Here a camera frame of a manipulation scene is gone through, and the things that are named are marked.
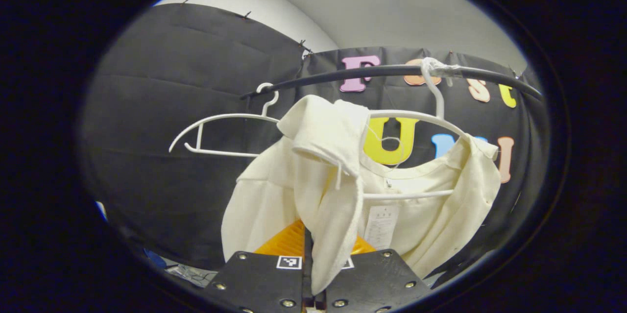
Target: string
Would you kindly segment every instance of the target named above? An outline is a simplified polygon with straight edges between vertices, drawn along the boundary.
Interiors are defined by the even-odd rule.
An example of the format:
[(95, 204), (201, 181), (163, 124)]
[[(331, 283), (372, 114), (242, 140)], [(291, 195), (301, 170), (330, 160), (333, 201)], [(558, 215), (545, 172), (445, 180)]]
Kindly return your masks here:
[(401, 146), (401, 159), (396, 165), (394, 165), (393, 168), (387, 170), (386, 173), (392, 170), (395, 170), (401, 163), (403, 163), (403, 155), (405, 155), (405, 145), (403, 144), (403, 141), (397, 137), (385, 137), (385, 138), (379, 139), (379, 136), (374, 132), (374, 130), (372, 130), (372, 128), (370, 128), (370, 125), (368, 125), (368, 129), (370, 130), (370, 132), (372, 132), (372, 134), (374, 134), (374, 137), (380, 142), (383, 142), (387, 139), (395, 139), (396, 141), (398, 141), (398, 144)]

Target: black fabric backdrop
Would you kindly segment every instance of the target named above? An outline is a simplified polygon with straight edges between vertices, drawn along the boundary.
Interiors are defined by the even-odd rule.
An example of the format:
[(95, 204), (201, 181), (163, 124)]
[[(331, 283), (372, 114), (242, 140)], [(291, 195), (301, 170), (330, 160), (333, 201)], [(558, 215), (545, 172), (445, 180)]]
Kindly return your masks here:
[[(271, 95), (254, 98), (248, 107), (239, 95), (264, 82), (343, 70), (342, 59), (347, 57), (376, 55), (381, 65), (397, 65), (430, 56), (447, 64), (514, 76), (506, 67), (459, 52), (352, 48), (302, 59), (303, 50), (261, 23), (202, 5), (152, 7), (132, 23), (96, 70), (80, 128), (83, 174), (92, 194), (105, 204), (110, 223), (139, 246), (164, 257), (219, 269), (224, 264), (222, 215), (235, 179), (250, 159), (188, 152), (183, 143), (193, 144), (195, 131), (168, 153), (174, 137), (191, 123), (216, 114), (258, 114)], [(541, 90), (531, 69), (520, 79)], [(434, 97), (426, 85), (410, 86), (403, 77), (373, 78), (365, 82), (363, 92), (341, 92), (342, 83), (283, 90), (268, 115), (280, 119), (307, 94), (329, 101), (344, 99), (371, 109), (435, 113)], [(515, 144), (510, 181), (502, 184), (492, 211), (468, 246), (434, 270), (445, 271), (434, 286), (514, 235), (531, 212), (547, 157), (547, 141), (541, 133), (546, 126), (528, 114), (530, 108), (538, 114), (544, 112), (533, 98), (512, 90), (517, 106), (510, 108), (493, 83), (486, 84), (488, 102), (474, 99), (464, 79), (454, 79), (452, 87), (443, 79), (438, 87), (445, 97), (448, 121), (489, 143), (498, 145), (499, 137), (511, 137)], [(390, 122), (384, 135), (398, 135), (398, 124)], [(431, 137), (439, 133), (451, 134), (436, 125), (417, 123), (414, 150), (400, 167), (433, 159)], [(261, 152), (278, 138), (278, 130), (266, 121), (219, 120), (204, 127), (202, 147)], [(394, 148), (387, 143), (384, 146)]]

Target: plastic hanger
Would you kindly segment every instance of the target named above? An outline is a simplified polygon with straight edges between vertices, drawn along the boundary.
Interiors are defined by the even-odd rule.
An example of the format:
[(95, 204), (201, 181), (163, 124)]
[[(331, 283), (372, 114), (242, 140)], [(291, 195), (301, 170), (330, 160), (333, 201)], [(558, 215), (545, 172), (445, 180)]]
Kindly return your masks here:
[[(376, 110), (370, 113), (370, 118), (377, 117), (403, 117), (408, 119), (418, 119), (421, 121), (426, 121), (429, 123), (433, 123), (435, 125), (439, 125), (440, 127), (444, 127), (448, 130), (451, 130), (455, 134), (459, 135), (460, 138), (468, 141), (470, 137), (464, 133), (456, 125), (446, 121), (444, 119), (444, 97), (442, 96), (442, 92), (437, 89), (435, 84), (433, 84), (431, 77), (431, 70), (445, 68), (446, 65), (437, 61), (434, 58), (423, 58), (421, 63), (421, 71), (423, 77), (425, 77), (425, 83), (429, 87), (429, 90), (435, 96), (436, 101), (436, 115), (428, 115), (423, 114), (421, 112), (413, 112), (413, 111), (405, 111), (405, 110)], [(398, 200), (398, 199), (418, 199), (418, 198), (426, 198), (426, 197), (441, 197), (450, 195), (453, 193), (453, 190), (446, 191), (435, 191), (435, 192), (424, 192), (424, 193), (408, 193), (408, 194), (394, 194), (394, 193), (364, 193), (363, 198), (366, 200)]]
[[(262, 88), (264, 87), (271, 87), (272, 84), (271, 83), (262, 83), (260, 84), (259, 87), (257, 87), (257, 92), (260, 92), (262, 90)], [(172, 144), (170, 144), (170, 149), (168, 150), (168, 152), (172, 152), (172, 148), (174, 148), (174, 145), (179, 141), (179, 139), (185, 135), (187, 132), (189, 132), (190, 130), (193, 130), (194, 128), (198, 127), (198, 136), (196, 138), (196, 146), (192, 147), (190, 144), (185, 143), (185, 147), (191, 151), (191, 152), (195, 152), (198, 154), (210, 154), (210, 155), (224, 155), (224, 156), (241, 156), (241, 157), (257, 157), (259, 156), (259, 154), (249, 154), (246, 152), (231, 152), (231, 151), (219, 151), (219, 150), (208, 150), (208, 149), (203, 149), (200, 148), (200, 143), (202, 140), (202, 125), (204, 125), (205, 123), (209, 122), (209, 121), (215, 121), (215, 120), (221, 120), (221, 119), (228, 119), (228, 118), (232, 118), (232, 117), (242, 117), (245, 119), (257, 119), (257, 120), (265, 120), (265, 121), (272, 121), (274, 123), (278, 123), (278, 119), (273, 119), (272, 117), (268, 117), (268, 107), (271, 105), (274, 105), (276, 103), (276, 101), (278, 100), (278, 92), (274, 92), (275, 96), (273, 99), (271, 99), (271, 101), (268, 101), (267, 103), (264, 104), (264, 107), (262, 109), (262, 114), (260, 115), (254, 115), (254, 114), (224, 114), (224, 115), (215, 115), (215, 116), (211, 116), (211, 117), (207, 117), (206, 119), (201, 119), (200, 121), (197, 121), (196, 123), (193, 123), (192, 125), (190, 125), (189, 127), (185, 128), (179, 135), (176, 136), (176, 138), (174, 138), (174, 141), (172, 141)]]

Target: hanger hook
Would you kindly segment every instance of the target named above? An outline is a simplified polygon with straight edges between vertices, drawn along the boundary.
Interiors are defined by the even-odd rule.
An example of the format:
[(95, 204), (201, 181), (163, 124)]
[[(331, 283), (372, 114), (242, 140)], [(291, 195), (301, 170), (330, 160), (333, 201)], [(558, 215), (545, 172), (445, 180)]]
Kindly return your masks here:
[[(273, 84), (271, 83), (261, 83), (259, 85), (259, 87), (257, 87), (257, 92), (260, 93), (262, 92), (262, 89), (265, 87), (271, 87)], [(271, 101), (268, 101), (267, 103), (264, 103), (264, 108), (262, 109), (262, 116), (266, 117), (266, 114), (268, 114), (268, 106), (272, 106), (276, 103), (276, 101), (278, 101), (278, 92), (275, 92), (275, 97), (273, 99), (271, 99)]]

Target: orange part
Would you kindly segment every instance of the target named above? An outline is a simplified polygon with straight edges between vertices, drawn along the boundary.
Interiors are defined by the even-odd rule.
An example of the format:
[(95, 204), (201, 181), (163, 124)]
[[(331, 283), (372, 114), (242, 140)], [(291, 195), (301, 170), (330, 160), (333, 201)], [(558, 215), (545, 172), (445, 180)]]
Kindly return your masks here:
[[(351, 255), (376, 251), (364, 239), (357, 236)], [(266, 255), (289, 255), (303, 257), (305, 255), (305, 224), (301, 219), (294, 221), (266, 243), (260, 246), (255, 253)]]

